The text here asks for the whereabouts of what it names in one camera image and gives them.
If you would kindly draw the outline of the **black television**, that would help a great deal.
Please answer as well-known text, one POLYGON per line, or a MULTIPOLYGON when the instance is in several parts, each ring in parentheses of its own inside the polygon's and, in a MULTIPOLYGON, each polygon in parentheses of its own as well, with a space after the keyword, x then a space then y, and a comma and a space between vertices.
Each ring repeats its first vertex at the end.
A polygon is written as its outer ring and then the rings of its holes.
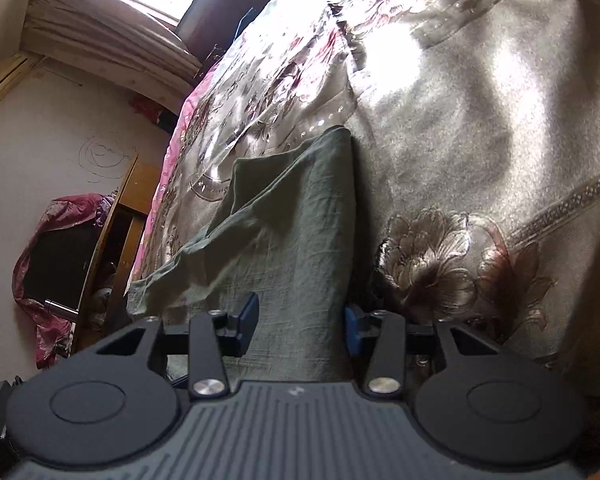
POLYGON ((24 274, 24 296, 76 310, 99 234, 92 222, 40 234, 24 274))

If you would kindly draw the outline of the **blue bag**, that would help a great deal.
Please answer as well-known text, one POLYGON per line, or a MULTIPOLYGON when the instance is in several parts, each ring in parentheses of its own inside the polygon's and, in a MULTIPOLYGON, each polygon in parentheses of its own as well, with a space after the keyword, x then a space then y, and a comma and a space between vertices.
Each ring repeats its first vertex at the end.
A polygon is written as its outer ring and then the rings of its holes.
POLYGON ((255 8, 250 8, 239 20, 237 27, 235 29, 234 38, 236 40, 244 30, 252 23, 252 21, 257 17, 258 12, 255 8))

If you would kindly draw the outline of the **floral satin bedspread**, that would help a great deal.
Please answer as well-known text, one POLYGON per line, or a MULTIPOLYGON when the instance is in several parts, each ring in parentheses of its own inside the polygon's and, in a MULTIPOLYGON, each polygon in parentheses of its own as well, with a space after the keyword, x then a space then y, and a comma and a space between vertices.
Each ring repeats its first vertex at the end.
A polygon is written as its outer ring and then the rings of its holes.
POLYGON ((600 404, 600 0, 271 0, 183 106, 131 285, 212 220, 235 162, 334 127, 342 341, 347 304, 461 320, 600 404))

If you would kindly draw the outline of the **wooden tv cabinet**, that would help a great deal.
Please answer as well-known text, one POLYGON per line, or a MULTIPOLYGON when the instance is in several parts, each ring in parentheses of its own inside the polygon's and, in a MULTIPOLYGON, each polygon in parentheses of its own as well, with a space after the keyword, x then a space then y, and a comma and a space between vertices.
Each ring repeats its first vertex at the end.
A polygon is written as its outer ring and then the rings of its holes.
POLYGON ((71 351, 111 330, 142 238, 160 170, 133 159, 100 232, 82 288, 71 351))

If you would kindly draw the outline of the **left beige curtain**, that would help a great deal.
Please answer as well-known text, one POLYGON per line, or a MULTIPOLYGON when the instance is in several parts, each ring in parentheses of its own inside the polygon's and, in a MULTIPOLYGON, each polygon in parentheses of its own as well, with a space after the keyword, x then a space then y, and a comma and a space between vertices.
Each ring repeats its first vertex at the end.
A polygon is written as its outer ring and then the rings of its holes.
POLYGON ((20 48, 102 77, 175 114, 201 68, 172 30, 128 0, 30 0, 20 48))

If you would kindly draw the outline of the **olive green pants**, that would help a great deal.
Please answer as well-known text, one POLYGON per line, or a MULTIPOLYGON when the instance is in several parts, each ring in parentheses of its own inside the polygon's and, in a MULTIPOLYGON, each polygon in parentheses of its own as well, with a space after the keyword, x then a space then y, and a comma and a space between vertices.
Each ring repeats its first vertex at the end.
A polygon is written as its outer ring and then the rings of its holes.
POLYGON ((235 162, 212 220, 165 264, 130 286, 128 312, 185 324, 237 311, 250 292, 259 323, 230 382, 347 379, 341 310, 353 262, 350 132, 334 127, 298 148, 235 162))

